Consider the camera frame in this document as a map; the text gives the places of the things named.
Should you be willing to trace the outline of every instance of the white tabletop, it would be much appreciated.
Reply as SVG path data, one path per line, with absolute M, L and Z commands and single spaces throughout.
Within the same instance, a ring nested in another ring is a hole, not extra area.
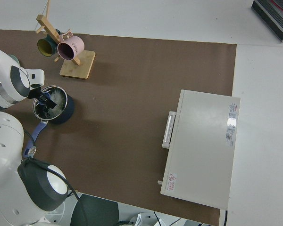
M 46 0 L 0 1 L 0 29 L 35 30 Z M 52 0 L 49 20 L 76 33 L 238 44 L 241 110 L 228 225 L 283 225 L 283 43 L 252 0 Z

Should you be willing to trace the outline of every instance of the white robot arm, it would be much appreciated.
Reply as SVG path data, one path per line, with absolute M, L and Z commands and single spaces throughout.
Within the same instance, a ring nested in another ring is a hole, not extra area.
M 20 67 L 0 50 L 0 111 L 27 98 L 30 90 L 43 85 L 43 70 Z
M 1 112 L 43 84 L 43 70 L 24 69 L 0 51 L 0 226 L 33 224 L 67 197 L 63 180 L 48 172 L 65 178 L 61 170 L 32 158 L 22 160 L 22 125 Z

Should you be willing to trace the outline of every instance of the brown table mat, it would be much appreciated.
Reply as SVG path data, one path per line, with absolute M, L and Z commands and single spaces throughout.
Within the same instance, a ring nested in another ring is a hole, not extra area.
M 161 195 L 157 181 L 168 153 L 161 147 L 168 112 L 176 111 L 180 90 L 230 96 L 236 45 L 81 34 L 96 59 L 89 79 L 79 80 L 60 76 L 63 61 L 39 53 L 43 36 L 0 30 L 2 51 L 24 68 L 43 69 L 45 86 L 61 86 L 75 101 L 69 121 L 40 134 L 36 158 L 57 165 L 80 192 L 218 225 L 218 209 Z M 39 123 L 32 100 L 7 112 L 30 132 Z

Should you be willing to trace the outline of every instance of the sticker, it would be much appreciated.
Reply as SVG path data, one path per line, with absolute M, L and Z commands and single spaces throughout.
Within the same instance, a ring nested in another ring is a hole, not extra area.
M 167 183 L 167 191 L 174 192 L 175 190 L 175 183 L 176 183 L 177 174 L 169 173 L 168 183 Z
M 226 128 L 226 145 L 233 147 L 235 145 L 235 132 L 236 132 L 236 125 L 237 125 L 237 112 L 238 106 L 235 103 L 232 103 L 229 106 L 229 113 L 227 118 L 227 128 Z

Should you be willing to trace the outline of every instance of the wooden mug holder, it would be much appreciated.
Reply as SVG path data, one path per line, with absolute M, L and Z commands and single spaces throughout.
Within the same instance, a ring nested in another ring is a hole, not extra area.
M 60 43 L 59 34 L 56 29 L 48 21 L 44 15 L 38 15 L 37 21 L 41 27 L 36 31 L 39 33 L 41 30 L 45 30 L 47 34 L 57 43 Z M 55 62 L 59 60 L 60 56 L 54 59 Z M 87 79 L 90 74 L 90 70 L 95 59 L 94 51 L 84 50 L 73 60 L 64 60 L 60 75 L 65 77 L 72 77 L 78 79 Z

